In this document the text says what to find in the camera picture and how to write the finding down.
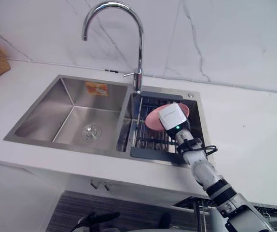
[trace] cabinet handle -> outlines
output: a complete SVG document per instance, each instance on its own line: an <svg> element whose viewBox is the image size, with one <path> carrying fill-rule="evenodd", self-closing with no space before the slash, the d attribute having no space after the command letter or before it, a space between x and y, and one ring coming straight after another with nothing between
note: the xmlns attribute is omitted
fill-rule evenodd
<svg viewBox="0 0 277 232"><path fill-rule="evenodd" d="M91 185L92 187L94 187L94 189L98 189L100 183L98 183L98 185L95 185L95 184L94 184L94 181L91 180L91 181L90 181L90 185Z"/></svg>
<svg viewBox="0 0 277 232"><path fill-rule="evenodd" d="M110 185L108 185L108 183L104 183L104 188L107 190L107 191L110 191L110 189L111 189L111 186Z"/></svg>

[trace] faucet handle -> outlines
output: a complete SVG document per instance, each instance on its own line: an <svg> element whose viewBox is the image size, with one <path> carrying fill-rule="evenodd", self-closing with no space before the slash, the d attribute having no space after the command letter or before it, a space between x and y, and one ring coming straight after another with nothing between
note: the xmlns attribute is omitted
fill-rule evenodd
<svg viewBox="0 0 277 232"><path fill-rule="evenodd" d="M131 76L131 75L134 75L134 74L135 74L135 72L132 72L132 73L124 74L124 76L126 77L126 76Z"/></svg>

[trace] white countertop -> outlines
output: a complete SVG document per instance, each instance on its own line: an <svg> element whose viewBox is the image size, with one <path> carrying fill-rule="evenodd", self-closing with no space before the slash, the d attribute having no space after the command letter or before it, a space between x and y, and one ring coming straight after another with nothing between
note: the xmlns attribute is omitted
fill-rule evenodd
<svg viewBox="0 0 277 232"><path fill-rule="evenodd" d="M190 170L3 141L57 75L132 83L103 71L10 61L0 76L0 161L205 195ZM144 77L143 85L201 94L216 169L249 201L277 205L277 94Z"/></svg>

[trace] pink plate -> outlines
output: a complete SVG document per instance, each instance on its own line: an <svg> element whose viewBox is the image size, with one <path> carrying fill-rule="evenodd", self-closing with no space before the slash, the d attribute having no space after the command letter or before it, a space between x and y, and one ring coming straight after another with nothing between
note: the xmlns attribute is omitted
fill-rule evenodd
<svg viewBox="0 0 277 232"><path fill-rule="evenodd" d="M160 122L158 113L160 110L163 110L164 108L166 108L169 105L171 105L171 104L162 105L162 106L154 109L147 115L145 124L149 129L151 129L153 131L164 131L164 127L162 126L162 124ZM182 103L178 103L178 105L181 108L181 110L183 111L183 113L188 117L189 113L190 113L189 108L185 104L182 104Z"/></svg>

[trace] sink rim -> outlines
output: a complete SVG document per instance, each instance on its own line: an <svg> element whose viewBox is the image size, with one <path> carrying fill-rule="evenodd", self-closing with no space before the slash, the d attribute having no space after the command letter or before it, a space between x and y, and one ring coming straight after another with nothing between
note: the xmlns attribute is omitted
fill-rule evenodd
<svg viewBox="0 0 277 232"><path fill-rule="evenodd" d="M122 104L122 108L120 111L117 127L116 127L117 128L116 138L114 141L114 144L116 144L116 147L113 150L88 148L87 146L84 146L84 145L71 145L71 144L62 144L62 143L51 142L51 141L42 141L42 140L30 139L30 138L26 138L26 137L19 137L18 135L15 135L16 130L22 125L22 123L27 119L27 117L31 114L31 112L38 106L40 101L46 96L46 94L50 91L50 89L62 78L68 78L68 79L80 80L80 81L91 81L91 82L112 84L112 85L120 85L120 86L127 87L124 101ZM186 91L186 90L178 90L178 89L152 87L152 86L142 86L142 91L168 93L168 94L179 94L179 95L182 95L185 100L197 101L198 111L199 111L200 120L201 120L202 133L204 135L204 142L206 145L210 144L206 121L205 121L205 115L204 115L199 92L191 91L191 90ZM103 155L103 156L109 156L109 157L115 157L115 158L139 160L139 161L143 161L143 162L151 162L151 163L157 163L157 164L165 164L165 165L189 168L188 165L176 165L176 164L168 162L168 161L135 158L135 157L130 156L129 151L123 152L123 151L117 150L117 142L118 142L120 131L122 129L123 120L125 118L127 104L128 104L128 101L129 101L131 95L134 93L136 93L136 92L133 90L132 84L120 83L120 82L114 82L114 81L106 81L106 80L98 80L98 79L92 79L92 78L68 76L68 75L60 74L47 86L47 88L43 91L43 93L27 109L27 111L21 116L21 118L16 122L16 124L6 134L6 136L3 138L3 140L9 141L9 142L27 144L27 145L36 145L36 146L42 146L42 147L47 147L47 148L56 148L56 149L74 151L74 152L83 152L86 154ZM212 155L209 156L208 159L211 163L214 163L214 159L213 159Z"/></svg>

